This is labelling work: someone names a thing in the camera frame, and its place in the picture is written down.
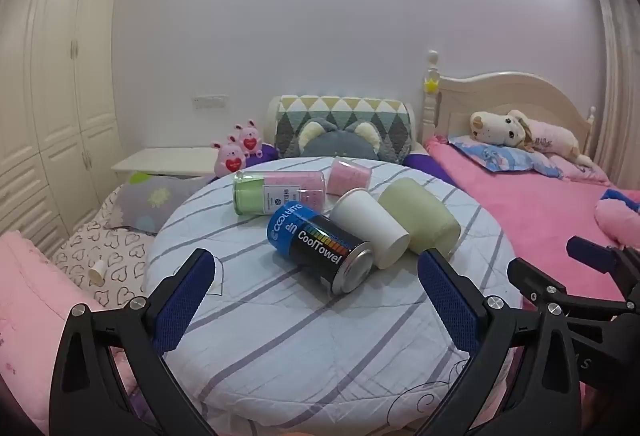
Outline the blue cartoon pillow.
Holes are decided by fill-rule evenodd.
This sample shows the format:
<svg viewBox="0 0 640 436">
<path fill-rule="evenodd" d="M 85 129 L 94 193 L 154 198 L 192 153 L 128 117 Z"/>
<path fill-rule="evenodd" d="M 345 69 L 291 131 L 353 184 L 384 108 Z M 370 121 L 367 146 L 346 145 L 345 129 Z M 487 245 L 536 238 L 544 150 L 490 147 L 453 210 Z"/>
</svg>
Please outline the blue cartoon pillow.
<svg viewBox="0 0 640 436">
<path fill-rule="evenodd" d="M 449 137 L 448 144 L 491 173 L 528 173 L 560 178 L 562 172 L 546 156 L 507 146 L 494 146 L 469 136 Z"/>
</svg>

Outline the cream wooden headboard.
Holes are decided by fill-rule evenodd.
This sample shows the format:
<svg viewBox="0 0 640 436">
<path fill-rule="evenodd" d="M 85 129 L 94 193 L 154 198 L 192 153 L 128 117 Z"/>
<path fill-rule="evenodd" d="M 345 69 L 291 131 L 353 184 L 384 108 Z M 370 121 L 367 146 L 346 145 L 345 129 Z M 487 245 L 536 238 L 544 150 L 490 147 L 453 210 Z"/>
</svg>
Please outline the cream wooden headboard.
<svg viewBox="0 0 640 436">
<path fill-rule="evenodd" d="M 582 153 L 591 152 L 596 109 L 582 116 L 574 104 L 540 76 L 523 72 L 492 72 L 470 78 L 439 73 L 438 52 L 426 54 L 421 140 L 465 135 L 474 111 L 505 114 L 512 109 L 537 121 L 571 130 Z"/>
</svg>

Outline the purple cushion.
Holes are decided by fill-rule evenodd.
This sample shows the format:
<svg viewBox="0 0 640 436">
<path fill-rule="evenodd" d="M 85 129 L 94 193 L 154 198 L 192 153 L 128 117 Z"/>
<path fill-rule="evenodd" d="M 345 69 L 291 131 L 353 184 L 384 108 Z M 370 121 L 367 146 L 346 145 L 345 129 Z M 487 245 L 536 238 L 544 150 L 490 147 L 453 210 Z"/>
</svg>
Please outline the purple cushion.
<svg viewBox="0 0 640 436">
<path fill-rule="evenodd" d="M 427 175 L 434 176 L 449 185 L 457 187 L 456 182 L 449 176 L 434 158 L 427 153 L 413 152 L 404 159 L 404 165 L 414 170 L 420 170 Z"/>
</svg>

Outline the blue black CoolTowel can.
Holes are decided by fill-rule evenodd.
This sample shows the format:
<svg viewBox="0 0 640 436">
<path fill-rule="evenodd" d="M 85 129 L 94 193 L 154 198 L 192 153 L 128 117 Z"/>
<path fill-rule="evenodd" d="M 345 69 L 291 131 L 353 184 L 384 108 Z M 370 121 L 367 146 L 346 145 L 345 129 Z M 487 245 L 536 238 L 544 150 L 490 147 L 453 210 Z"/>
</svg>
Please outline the blue black CoolTowel can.
<svg viewBox="0 0 640 436">
<path fill-rule="evenodd" d="M 356 290 L 374 262 L 370 242 L 295 201 L 273 213 L 267 239 L 280 255 L 313 274 L 333 295 Z"/>
</svg>

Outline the pink green labelled can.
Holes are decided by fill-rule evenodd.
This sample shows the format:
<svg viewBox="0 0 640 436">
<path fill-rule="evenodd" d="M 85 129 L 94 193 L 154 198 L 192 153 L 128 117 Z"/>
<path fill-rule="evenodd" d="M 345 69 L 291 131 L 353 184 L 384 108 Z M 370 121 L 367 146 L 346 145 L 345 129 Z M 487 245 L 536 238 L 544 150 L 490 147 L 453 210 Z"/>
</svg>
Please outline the pink green labelled can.
<svg viewBox="0 0 640 436">
<path fill-rule="evenodd" d="M 320 170 L 299 172 L 236 173 L 232 203 L 238 215 L 272 215 L 280 206 L 296 201 L 322 212 L 326 203 L 326 180 Z"/>
</svg>

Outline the wall socket panel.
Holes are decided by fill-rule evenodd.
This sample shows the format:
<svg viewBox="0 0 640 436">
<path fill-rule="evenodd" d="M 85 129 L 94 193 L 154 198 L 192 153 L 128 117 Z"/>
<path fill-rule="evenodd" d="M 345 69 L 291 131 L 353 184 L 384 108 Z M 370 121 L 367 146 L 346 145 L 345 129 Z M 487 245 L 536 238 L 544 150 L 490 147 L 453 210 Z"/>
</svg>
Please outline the wall socket panel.
<svg viewBox="0 0 640 436">
<path fill-rule="evenodd" d="M 227 95 L 204 95 L 192 98 L 195 110 L 223 109 L 228 104 Z"/>
</svg>

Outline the white paper cup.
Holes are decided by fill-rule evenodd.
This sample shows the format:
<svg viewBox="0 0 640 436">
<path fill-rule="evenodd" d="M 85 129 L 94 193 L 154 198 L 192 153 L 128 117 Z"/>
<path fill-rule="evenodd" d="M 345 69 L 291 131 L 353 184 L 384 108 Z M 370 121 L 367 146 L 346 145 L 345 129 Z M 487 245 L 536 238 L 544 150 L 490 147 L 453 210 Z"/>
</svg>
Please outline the white paper cup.
<svg viewBox="0 0 640 436">
<path fill-rule="evenodd" d="M 366 189 L 346 192 L 334 204 L 329 218 L 354 236 L 372 243 L 378 269 L 390 268 L 408 250 L 408 231 Z"/>
</svg>

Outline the striped round table cloth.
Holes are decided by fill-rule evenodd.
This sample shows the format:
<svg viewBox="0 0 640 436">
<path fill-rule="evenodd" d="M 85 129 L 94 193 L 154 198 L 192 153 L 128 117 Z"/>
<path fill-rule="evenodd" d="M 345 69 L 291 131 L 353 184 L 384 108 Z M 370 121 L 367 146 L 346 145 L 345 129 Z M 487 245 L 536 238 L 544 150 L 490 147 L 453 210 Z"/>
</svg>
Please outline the striped round table cloth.
<svg viewBox="0 0 640 436">
<path fill-rule="evenodd" d="M 171 372 L 221 435 L 383 435 L 421 424 L 463 371 L 406 254 L 335 297 L 268 242 L 264 216 L 240 216 L 232 181 L 212 182 L 157 234 L 144 284 L 154 289 L 198 248 L 216 281 Z"/>
</svg>

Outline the pink pig plush rear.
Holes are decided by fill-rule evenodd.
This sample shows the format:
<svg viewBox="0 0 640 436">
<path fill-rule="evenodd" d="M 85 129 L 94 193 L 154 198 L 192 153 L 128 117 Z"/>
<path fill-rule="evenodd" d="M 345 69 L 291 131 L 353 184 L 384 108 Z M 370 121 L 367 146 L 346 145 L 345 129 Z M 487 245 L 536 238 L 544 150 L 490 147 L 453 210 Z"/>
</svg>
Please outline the pink pig plush rear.
<svg viewBox="0 0 640 436">
<path fill-rule="evenodd" d="M 254 156 L 261 159 L 264 155 L 262 151 L 262 136 L 260 136 L 256 123 L 248 120 L 245 125 L 236 124 L 236 140 L 243 150 L 244 156 L 249 158 Z"/>
</svg>

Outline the grey flower pillow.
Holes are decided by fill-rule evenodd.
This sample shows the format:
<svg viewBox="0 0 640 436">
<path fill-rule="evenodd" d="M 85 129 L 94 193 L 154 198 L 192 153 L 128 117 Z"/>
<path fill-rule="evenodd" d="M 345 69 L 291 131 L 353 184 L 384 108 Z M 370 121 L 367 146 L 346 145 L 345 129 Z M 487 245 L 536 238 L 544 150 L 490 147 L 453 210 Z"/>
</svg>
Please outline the grey flower pillow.
<svg viewBox="0 0 640 436">
<path fill-rule="evenodd" d="M 208 183 L 206 177 L 134 173 L 118 190 L 108 226 L 155 236 L 171 214 Z"/>
</svg>

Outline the heart pattern sheet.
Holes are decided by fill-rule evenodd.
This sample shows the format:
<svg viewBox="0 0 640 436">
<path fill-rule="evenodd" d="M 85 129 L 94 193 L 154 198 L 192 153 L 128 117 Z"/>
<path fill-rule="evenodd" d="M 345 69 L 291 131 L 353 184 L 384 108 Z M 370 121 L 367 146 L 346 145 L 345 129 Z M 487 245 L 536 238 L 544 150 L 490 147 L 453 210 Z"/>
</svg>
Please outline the heart pattern sheet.
<svg viewBox="0 0 640 436">
<path fill-rule="evenodd" d="M 148 234 L 108 226 L 118 190 L 52 256 L 52 263 L 59 270 L 107 309 L 122 307 L 135 296 L 148 295 L 143 281 L 154 242 L 154 237 Z M 107 263 L 104 286 L 89 282 L 88 269 L 97 260 Z"/>
</svg>

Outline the pink quilt on left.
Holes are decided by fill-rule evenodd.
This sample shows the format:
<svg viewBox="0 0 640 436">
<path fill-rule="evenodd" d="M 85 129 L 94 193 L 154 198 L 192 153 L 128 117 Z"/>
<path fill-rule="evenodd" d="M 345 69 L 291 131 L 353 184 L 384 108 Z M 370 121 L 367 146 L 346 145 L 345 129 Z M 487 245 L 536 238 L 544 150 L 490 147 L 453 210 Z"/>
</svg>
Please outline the pink quilt on left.
<svg viewBox="0 0 640 436">
<path fill-rule="evenodd" d="M 104 309 L 18 232 L 0 239 L 1 376 L 43 433 L 58 345 L 70 310 L 79 303 Z"/>
</svg>

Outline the grey bear plush cushion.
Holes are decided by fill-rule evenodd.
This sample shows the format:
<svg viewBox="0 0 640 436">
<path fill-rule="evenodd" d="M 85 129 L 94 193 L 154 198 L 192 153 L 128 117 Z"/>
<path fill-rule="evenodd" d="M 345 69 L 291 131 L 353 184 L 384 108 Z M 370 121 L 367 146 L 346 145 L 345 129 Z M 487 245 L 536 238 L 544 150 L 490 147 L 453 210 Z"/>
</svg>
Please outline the grey bear plush cushion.
<svg viewBox="0 0 640 436">
<path fill-rule="evenodd" d="M 359 121 L 339 128 L 324 118 L 304 124 L 297 135 L 296 147 L 301 156 L 329 156 L 377 160 L 382 138 L 373 124 Z"/>
</svg>

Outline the green matte cup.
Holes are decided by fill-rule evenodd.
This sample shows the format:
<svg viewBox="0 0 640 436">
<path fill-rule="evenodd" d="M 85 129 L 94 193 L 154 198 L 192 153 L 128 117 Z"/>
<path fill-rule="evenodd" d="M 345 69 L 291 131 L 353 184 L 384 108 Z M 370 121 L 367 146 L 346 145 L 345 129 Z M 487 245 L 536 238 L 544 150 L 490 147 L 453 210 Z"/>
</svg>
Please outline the green matte cup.
<svg viewBox="0 0 640 436">
<path fill-rule="evenodd" d="M 415 180 L 400 178 L 378 197 L 378 203 L 407 230 L 409 248 L 420 255 L 434 248 L 448 258 L 461 236 L 461 227 L 454 215 Z"/>
</svg>

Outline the pink pig plush front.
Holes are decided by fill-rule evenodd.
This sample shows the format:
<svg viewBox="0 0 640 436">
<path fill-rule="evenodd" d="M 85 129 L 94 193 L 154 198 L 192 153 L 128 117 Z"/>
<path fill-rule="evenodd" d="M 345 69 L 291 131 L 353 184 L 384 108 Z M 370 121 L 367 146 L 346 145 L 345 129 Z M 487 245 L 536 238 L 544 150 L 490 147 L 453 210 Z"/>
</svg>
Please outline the pink pig plush front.
<svg viewBox="0 0 640 436">
<path fill-rule="evenodd" d="M 210 146 L 217 151 L 217 159 L 214 164 L 214 174 L 217 178 L 244 170 L 246 167 L 245 152 L 239 139 L 234 135 L 229 135 L 224 144 L 212 142 Z"/>
</svg>

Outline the cream wardrobe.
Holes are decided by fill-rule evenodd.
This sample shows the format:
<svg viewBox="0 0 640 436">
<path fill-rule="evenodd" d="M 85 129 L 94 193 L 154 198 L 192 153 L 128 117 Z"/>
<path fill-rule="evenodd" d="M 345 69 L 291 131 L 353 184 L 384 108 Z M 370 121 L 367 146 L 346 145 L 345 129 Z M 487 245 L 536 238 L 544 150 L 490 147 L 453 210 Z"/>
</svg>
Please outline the cream wardrobe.
<svg viewBox="0 0 640 436">
<path fill-rule="evenodd" d="M 52 255 L 118 186 L 115 0 L 1 0 L 1 229 Z"/>
</svg>

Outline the pink pig plush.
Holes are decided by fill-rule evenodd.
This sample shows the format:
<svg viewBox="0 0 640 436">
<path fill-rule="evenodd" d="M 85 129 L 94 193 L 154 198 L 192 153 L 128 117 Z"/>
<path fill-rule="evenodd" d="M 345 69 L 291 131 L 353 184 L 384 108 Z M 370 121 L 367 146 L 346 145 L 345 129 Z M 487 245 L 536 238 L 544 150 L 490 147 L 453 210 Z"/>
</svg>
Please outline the pink pig plush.
<svg viewBox="0 0 640 436">
<path fill-rule="evenodd" d="M 217 178 L 244 170 L 246 167 L 245 152 L 239 139 L 234 135 L 229 135 L 224 144 L 212 142 L 210 146 L 217 151 L 217 159 L 214 164 L 214 174 Z"/>
<path fill-rule="evenodd" d="M 248 120 L 245 125 L 236 124 L 236 140 L 243 150 L 244 156 L 249 158 L 254 156 L 261 159 L 264 155 L 262 151 L 262 136 L 260 136 L 256 123 Z"/>
</svg>

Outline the white dog plush toy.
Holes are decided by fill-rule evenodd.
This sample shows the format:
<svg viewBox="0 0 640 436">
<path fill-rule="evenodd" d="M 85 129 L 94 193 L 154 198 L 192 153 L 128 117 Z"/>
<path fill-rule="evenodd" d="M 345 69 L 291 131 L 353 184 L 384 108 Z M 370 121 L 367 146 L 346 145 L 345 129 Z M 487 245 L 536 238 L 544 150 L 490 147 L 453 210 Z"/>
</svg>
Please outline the white dog plush toy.
<svg viewBox="0 0 640 436">
<path fill-rule="evenodd" d="M 575 165 L 593 167 L 575 135 L 564 127 L 528 118 L 519 110 L 506 115 L 477 111 L 470 116 L 472 136 L 485 144 L 560 156 Z"/>
</svg>

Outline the small pink can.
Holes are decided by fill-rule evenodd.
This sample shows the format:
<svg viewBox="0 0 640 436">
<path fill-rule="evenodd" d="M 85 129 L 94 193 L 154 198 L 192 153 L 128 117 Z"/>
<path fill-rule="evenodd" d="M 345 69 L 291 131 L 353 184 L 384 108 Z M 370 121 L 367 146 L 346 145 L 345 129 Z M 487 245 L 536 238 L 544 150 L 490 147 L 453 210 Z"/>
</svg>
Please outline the small pink can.
<svg viewBox="0 0 640 436">
<path fill-rule="evenodd" d="M 352 189 L 369 187 L 372 170 L 352 161 L 335 159 L 331 165 L 326 192 L 331 196 L 344 196 Z"/>
</svg>

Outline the pink plush with blue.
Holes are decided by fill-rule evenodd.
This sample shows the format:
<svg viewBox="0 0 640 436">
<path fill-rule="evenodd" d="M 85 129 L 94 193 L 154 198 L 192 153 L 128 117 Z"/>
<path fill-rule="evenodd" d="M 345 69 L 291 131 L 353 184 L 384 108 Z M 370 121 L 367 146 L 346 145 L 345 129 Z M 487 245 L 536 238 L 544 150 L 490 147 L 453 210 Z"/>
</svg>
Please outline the pink plush with blue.
<svg viewBox="0 0 640 436">
<path fill-rule="evenodd" d="M 640 248 L 639 191 L 609 188 L 594 208 L 600 229 L 614 242 Z"/>
</svg>

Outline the pink bed blanket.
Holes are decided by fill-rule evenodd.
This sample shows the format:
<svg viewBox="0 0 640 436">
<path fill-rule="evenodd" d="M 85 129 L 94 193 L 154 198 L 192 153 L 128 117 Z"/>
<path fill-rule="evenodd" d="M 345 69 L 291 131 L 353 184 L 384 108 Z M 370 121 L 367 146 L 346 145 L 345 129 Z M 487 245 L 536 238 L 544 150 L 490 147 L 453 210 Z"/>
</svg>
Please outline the pink bed blanket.
<svg viewBox="0 0 640 436">
<path fill-rule="evenodd" d="M 570 294 L 623 298 L 610 276 L 566 252 L 566 242 L 574 236 L 600 245 L 613 243 L 594 219 L 605 186 L 535 172 L 491 173 L 439 137 L 429 139 L 426 150 L 460 189 L 497 219 L 516 256 L 563 283 Z"/>
</svg>

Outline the triangle pattern pillow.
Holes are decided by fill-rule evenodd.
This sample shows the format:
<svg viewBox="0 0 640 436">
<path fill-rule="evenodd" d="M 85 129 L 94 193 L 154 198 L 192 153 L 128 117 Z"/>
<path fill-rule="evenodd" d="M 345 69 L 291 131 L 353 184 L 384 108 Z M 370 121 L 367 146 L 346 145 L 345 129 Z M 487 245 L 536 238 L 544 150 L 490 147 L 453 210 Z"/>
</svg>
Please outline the triangle pattern pillow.
<svg viewBox="0 0 640 436">
<path fill-rule="evenodd" d="M 356 122 L 371 123 L 381 137 L 378 157 L 401 164 L 421 148 L 416 142 L 416 124 L 410 104 L 373 97 L 282 95 L 270 101 L 262 139 L 276 148 L 281 158 L 300 156 L 297 144 L 305 124 L 321 118 L 339 130 Z"/>
</svg>

